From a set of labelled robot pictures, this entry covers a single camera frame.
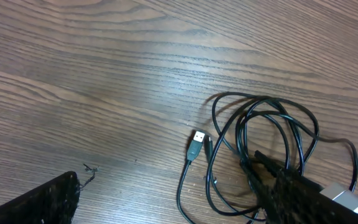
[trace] brown wooden tabletop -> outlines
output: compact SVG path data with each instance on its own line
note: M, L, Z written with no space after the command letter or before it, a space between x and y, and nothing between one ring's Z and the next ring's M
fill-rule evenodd
M0 204L68 170L84 182L85 163L100 171L74 223L185 223L187 140L195 129L216 140L210 99L224 91L298 102L322 136L358 150L358 1L0 0ZM284 158L271 124L249 126L250 151ZM222 147L214 173L246 207L238 161ZM245 223L209 207L206 166L201 153L183 208L197 223ZM345 145L319 142L305 176L348 185L351 170Z

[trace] coiled black cable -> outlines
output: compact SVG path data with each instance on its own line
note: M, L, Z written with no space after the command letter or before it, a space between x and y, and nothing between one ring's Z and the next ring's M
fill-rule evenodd
M225 124L225 126L221 130L218 126L218 122L216 121L216 105L217 105L218 101L225 96L243 96L243 97L249 99L249 101L244 103L240 108L238 108L233 113L233 115L229 118L228 122ZM268 105L272 106L277 111L255 111L256 107L258 107L259 105L264 104L264 103L267 103ZM299 122L295 118L291 117L287 113L286 109L283 107L282 103L286 103L286 104L295 106L299 110L301 110L302 112L307 114L308 117L310 118L310 120L312 120L312 122L313 122L314 132L310 131L301 122ZM331 143L334 143L334 142L348 143L348 145L350 145L351 150L352 150L352 160L353 160L353 175L352 175L351 184L349 186L349 190L351 190L352 192L354 191L354 189L356 187L357 175L358 175L358 158L357 158L356 148L354 147L353 143L350 142L350 140L348 140L348 139L326 139L326 138L319 137L319 126L318 126L316 117L307 108L305 108L304 106L299 105L298 103L295 103L293 101L281 99L281 98L272 98L270 96L255 96L255 95L251 95L251 94L247 94L247 93L226 92L226 93L219 95L215 99L215 101L212 105L212 120L213 120L215 129L218 132L219 137L218 137L218 140L216 141L214 149L209 157L208 168L207 168L207 173L206 173L205 189L206 189L206 197L207 197L208 203L215 212L217 212L221 215L225 215L225 216L243 215L250 220L248 223L253 223L254 221L258 221L258 222L265 221L264 219L256 218L257 213L260 209L259 206L254 206L252 208L245 209L243 211L238 211L234 207L232 207L224 199L224 197L219 193L219 190L217 189L216 184L214 183L214 177L213 177L213 173L212 173L214 160L216 158L216 154L217 154L222 142L232 151L238 152L241 162L249 162L250 159L249 159L249 152L248 152L248 147L247 147L247 122L256 116L263 116L264 118L267 118L280 131L280 134L283 137L284 145L285 145L284 169L290 168L290 148L289 148L288 138L287 138L283 128L281 127L281 125L273 118L273 116L279 116L287 121L287 124L289 125L291 132L293 134L293 137L295 139L296 148L298 149L299 165L298 165L297 169L298 169L299 175L303 175L303 173L305 171L305 164L307 163L308 159L312 155L318 141L331 142ZM236 135L235 135L236 149L234 149L228 143L228 141L225 139L225 135L226 135L230 125L234 122L234 120L237 117L238 117L238 120L236 122ZM309 148L307 149L307 151L305 153L303 153L302 136L301 136L299 128L302 129L306 134L308 134L309 136L311 136L313 138L311 144L309 145ZM182 174L180 188L181 188L181 185L183 184L184 178L185 178L185 175ZM222 200L222 202L225 205L227 205L233 212L220 211L215 206L215 204L213 203L212 198L211 198L210 184L212 184L213 189L217 193L218 197ZM183 210L180 207L180 202L178 203L178 207L180 208L181 213L184 214ZM252 212L254 213L252 217L247 215ZM186 219L190 223L194 223L185 214L183 216L185 216Z

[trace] wooden table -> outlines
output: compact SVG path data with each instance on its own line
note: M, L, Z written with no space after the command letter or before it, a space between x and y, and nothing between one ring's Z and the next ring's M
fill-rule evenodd
M301 103L358 150L358 1L0 0L0 204L68 170L84 182L86 163L100 172L74 223L184 223L186 143L194 129L216 139L209 99L224 91ZM267 121L249 139L283 159ZM183 207L244 223L209 207L206 165L201 153L190 167ZM348 148L320 142L305 176L348 185L351 169ZM255 203L230 150L214 173L229 200Z

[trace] wire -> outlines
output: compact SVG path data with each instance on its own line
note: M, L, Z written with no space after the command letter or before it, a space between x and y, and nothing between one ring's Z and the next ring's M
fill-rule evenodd
M224 127L221 130L220 127L218 126L218 122L216 119L216 115L217 115L216 105L217 105L218 101L220 99L224 98L225 96L243 96L243 97L245 97L245 99L243 99L243 100L248 100L248 101L246 103L244 103L243 105L241 105L237 110L235 110L235 112L232 114L232 116L229 118L229 120L227 121L227 123L224 125ZM287 113L286 109L283 107L282 103L295 106L300 111L304 112L310 118L310 120L312 120L314 130L310 131L305 125L303 125L301 122L299 122L298 120L296 120L295 118L290 116ZM262 105L262 104L268 104L268 105L272 106L274 109L276 109L276 111L255 111L256 107L258 107L259 105ZM257 116L262 116L262 117L268 119L270 122L272 122L277 127L280 134L282 135L282 138L284 141L284 146L285 146L284 169L290 168L290 148L289 148L288 138L287 138L287 135L285 134L285 131L283 130L282 126L273 117L276 116L276 117L283 118L286 121L287 125L289 125L291 133L293 135L293 138L295 139L296 148L298 150L299 164L297 166L297 170L298 170L300 176L303 175L303 173L305 171L305 165L306 165L308 159L310 158L310 156L312 155L318 141L330 142L330 143L335 143L335 142L348 143L348 145L351 147L352 160L353 160L353 174L352 174L352 181L349 186L349 190L351 190L352 192L354 191L354 189L356 187L356 183L357 183L357 176L358 176L358 158L357 158L356 148L354 147L353 143L350 142L350 140L343 139L343 138L342 139L327 139L327 138L320 137L319 136L319 126L318 126L316 117L313 115L313 113L310 110L308 110L304 106L299 105L298 103L295 103L293 101L282 99L282 98L272 98L270 96L255 96L255 95L251 95L251 94L247 94L247 93L226 92L226 93L222 93L221 95L217 96L216 99L214 100L213 105L212 105L212 120L213 120L214 127L219 135L218 140L216 141L216 144L214 147L213 147L212 141L210 139L209 139L209 143L206 145L207 146L206 150L207 150L207 148L208 149L210 148L210 151L211 151L211 152L208 152L209 161L208 161L208 168L207 168L206 182L205 182L206 198L208 200L209 205L215 212L219 213L220 215L225 215L225 216L230 216L230 217L243 215L247 219L249 219L249 221L247 222L248 224L251 224L253 222L264 222L265 221L265 219L257 218L259 210L260 210L260 206L258 206L258 205L254 206L252 208L249 208L249 209L242 210L242 211L238 211L234 207L232 207L229 204L229 202L220 194L218 188L216 187L216 183L214 181L213 172L212 172L216 154L218 153L219 147L221 146L222 142L230 150L236 151L238 153L238 156L239 156L241 162L249 162L249 163L252 162L252 159L249 158L249 152L248 152L248 146L247 146L248 145L248 143L247 143L247 123L249 120L251 120L252 118L257 117ZM235 121L236 118L237 118L236 134L235 134L236 148L234 148L226 140L225 135L226 135L229 127ZM309 147L305 153L303 152L302 136L300 133L300 129L302 129L307 135L309 135L313 138L311 144L309 145ZM194 160L195 158L196 157L191 157L190 161L187 160L186 165L183 168L183 172L180 177L180 182L179 182L179 186L178 186L178 190L177 190L178 209L179 209L180 213L185 217L185 219L189 223L194 223L194 222L186 215L186 213L183 211L183 209L180 205L180 193L181 193L181 188L182 188L183 181L185 179L188 167L190 166L192 160ZM212 198L211 198L210 184L212 185L214 191L216 192L218 197L222 200L222 202L226 206L228 206L233 212L220 211L215 206L215 204L213 203Z

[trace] usb plug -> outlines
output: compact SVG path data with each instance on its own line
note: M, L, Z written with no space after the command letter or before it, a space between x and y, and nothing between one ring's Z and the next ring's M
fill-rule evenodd
M189 149L187 150L187 160L193 161L197 158L198 154L203 147L203 140L205 137L205 133L201 131L197 131L193 137L193 140L190 142Z

